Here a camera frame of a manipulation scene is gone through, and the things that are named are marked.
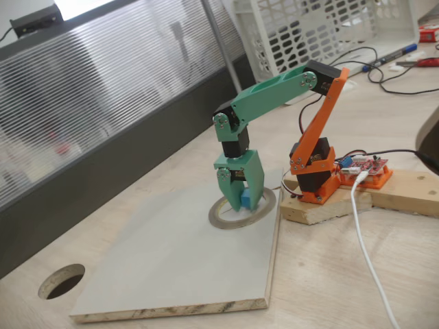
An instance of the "white plastic basket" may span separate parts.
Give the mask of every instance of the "white plastic basket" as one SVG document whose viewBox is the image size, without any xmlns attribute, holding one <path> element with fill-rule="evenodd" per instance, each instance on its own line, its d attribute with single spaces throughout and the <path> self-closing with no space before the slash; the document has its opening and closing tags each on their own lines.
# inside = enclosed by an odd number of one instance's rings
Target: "white plastic basket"
<svg viewBox="0 0 439 329">
<path fill-rule="evenodd" d="M 233 12 L 258 82 L 356 47 L 382 57 L 419 41 L 411 0 L 234 0 Z M 363 49 L 343 59 L 369 63 L 375 55 Z M 363 67 L 345 66 L 351 74 Z"/>
</svg>

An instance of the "desk surface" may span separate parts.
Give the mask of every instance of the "desk surface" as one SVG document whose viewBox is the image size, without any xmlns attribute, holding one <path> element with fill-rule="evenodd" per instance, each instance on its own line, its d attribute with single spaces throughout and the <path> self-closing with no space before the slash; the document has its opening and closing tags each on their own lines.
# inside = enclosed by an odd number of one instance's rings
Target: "desk surface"
<svg viewBox="0 0 439 329">
<path fill-rule="evenodd" d="M 431 54 L 432 45 L 423 45 Z M 439 86 L 437 68 L 419 68 L 388 83 L 391 90 Z M 418 129 L 439 105 L 439 93 L 384 93 L 364 74 L 351 79 L 324 130 L 338 155 L 352 149 L 414 148 Z M 311 100 L 283 106 L 252 122 L 252 148 L 264 169 L 288 166 L 299 139 L 298 114 Z M 318 109 L 304 115 L 310 122 Z M 222 151 L 209 128 L 66 234 L 0 280 L 0 328 L 391 328 L 361 254 L 353 218 L 305 226 L 282 219 L 269 309 L 220 315 L 120 321 L 81 326 L 69 312 L 96 266 L 142 200 L 215 181 L 213 162 Z M 425 171 L 412 154 L 389 154 L 390 166 Z M 402 328 L 439 326 L 439 220 L 390 210 L 360 214 L 366 247 Z M 82 281 L 52 300 L 38 297 L 42 282 L 73 263 L 86 267 Z"/>
</svg>

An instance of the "small blue block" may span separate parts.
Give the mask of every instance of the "small blue block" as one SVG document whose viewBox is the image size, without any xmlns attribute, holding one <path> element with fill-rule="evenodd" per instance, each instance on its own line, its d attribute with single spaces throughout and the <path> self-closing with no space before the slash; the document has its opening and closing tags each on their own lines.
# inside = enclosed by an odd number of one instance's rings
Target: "small blue block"
<svg viewBox="0 0 439 329">
<path fill-rule="evenodd" d="M 241 206 L 250 209 L 250 190 L 248 188 L 241 194 Z"/>
<path fill-rule="evenodd" d="M 346 159 L 343 159 L 340 161 L 340 168 L 347 168 L 353 163 L 353 160 L 350 156 L 346 157 Z"/>
</svg>

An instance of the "green arm link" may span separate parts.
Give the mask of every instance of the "green arm link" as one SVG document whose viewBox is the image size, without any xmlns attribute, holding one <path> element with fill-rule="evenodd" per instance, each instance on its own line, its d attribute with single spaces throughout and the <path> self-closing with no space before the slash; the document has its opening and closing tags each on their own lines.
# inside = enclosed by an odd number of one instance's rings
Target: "green arm link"
<svg viewBox="0 0 439 329">
<path fill-rule="evenodd" d="M 303 72 L 304 68 L 298 67 L 241 91 L 231 104 L 241 123 L 249 123 L 314 88 L 317 77 L 313 72 Z"/>
</svg>

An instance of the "white usb cable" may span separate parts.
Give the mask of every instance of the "white usb cable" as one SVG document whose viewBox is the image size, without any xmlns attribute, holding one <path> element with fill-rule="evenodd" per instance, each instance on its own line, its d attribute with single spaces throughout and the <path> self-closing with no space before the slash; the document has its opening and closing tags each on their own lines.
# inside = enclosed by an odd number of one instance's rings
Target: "white usb cable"
<svg viewBox="0 0 439 329">
<path fill-rule="evenodd" d="M 355 189 L 357 188 L 358 184 L 363 182 L 366 177 L 368 177 L 369 172 L 368 171 L 362 171 L 355 180 L 354 185 L 352 186 L 351 191 L 351 200 L 352 200 L 352 209 L 354 210 L 354 219 L 355 219 L 355 227 L 357 229 L 357 236 L 359 241 L 359 246 L 361 247 L 361 250 L 364 255 L 364 259 L 366 259 L 366 263 L 369 267 L 370 274 L 372 274 L 373 280 L 375 281 L 375 284 L 378 287 L 379 294 L 381 296 L 381 299 L 383 300 L 385 311 L 387 312 L 387 315 L 389 317 L 390 323 L 392 324 L 394 329 L 400 329 L 398 323 L 396 322 L 395 316 L 393 315 L 392 309 L 390 308 L 389 301 L 387 300 L 387 297 L 385 296 L 385 292 L 383 289 L 383 286 L 381 286 L 381 282 L 378 279 L 377 272 L 375 272 L 372 262 L 369 259 L 368 252 L 366 251 L 366 247 L 364 246 L 363 238 L 361 237 L 361 230 L 359 229 L 359 222 L 358 222 L 358 212 L 357 212 L 357 205 L 355 203 Z"/>
</svg>

